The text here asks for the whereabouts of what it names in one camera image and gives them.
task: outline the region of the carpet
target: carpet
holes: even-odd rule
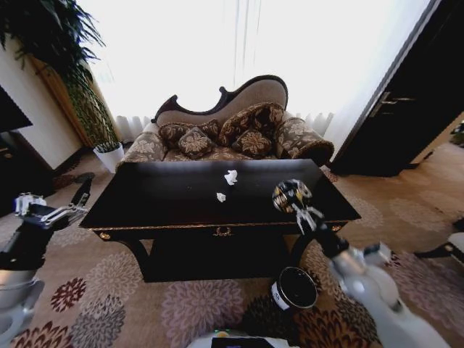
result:
[[[92,154],[67,174],[84,172],[95,173],[90,206],[112,175]],[[452,222],[464,216],[464,149],[445,144],[417,169],[394,178],[325,172],[362,216],[341,235],[356,247],[387,243],[395,254],[386,270],[402,299],[460,347],[464,270],[453,259],[419,260],[413,252],[443,243],[455,232]],[[68,204],[77,188],[71,183],[48,204]],[[18,225],[13,215],[0,218],[1,245]],[[271,301],[269,278],[144,283],[123,245],[104,243],[76,225],[51,239],[38,271],[46,285],[36,315],[12,347],[176,348],[214,328],[281,337],[301,347],[381,346],[372,319],[340,290],[316,244],[308,246],[301,266],[318,285],[318,301],[311,310],[285,315]]]

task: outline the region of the curtain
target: curtain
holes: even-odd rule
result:
[[[173,94],[181,106],[204,111],[218,101],[220,86],[234,90],[274,74],[289,88],[288,111],[332,114],[326,136],[338,144],[429,1],[80,3],[106,43],[92,46],[101,57],[92,69],[112,113],[125,121],[124,137]]]

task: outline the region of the drawer handle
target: drawer handle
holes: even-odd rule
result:
[[[216,232],[213,234],[213,236],[215,236],[215,237],[229,237],[229,236],[233,236],[233,234],[231,233],[231,228],[230,227],[226,227],[226,232],[221,232],[220,227],[218,227],[218,228],[216,228]]]

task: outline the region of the coffee table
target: coffee table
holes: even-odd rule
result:
[[[310,159],[147,162],[125,163],[80,226],[126,245],[146,282],[273,277],[310,242],[300,236],[289,252],[283,240],[301,233],[271,195],[291,178],[306,183],[333,231],[360,217]]]

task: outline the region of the potted plant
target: potted plant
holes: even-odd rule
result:
[[[93,19],[76,0],[0,0],[0,42],[7,36],[20,48],[16,58],[32,57],[60,76],[97,157],[112,173],[124,153],[104,102],[92,89],[87,62],[96,59],[86,42],[103,45]]]

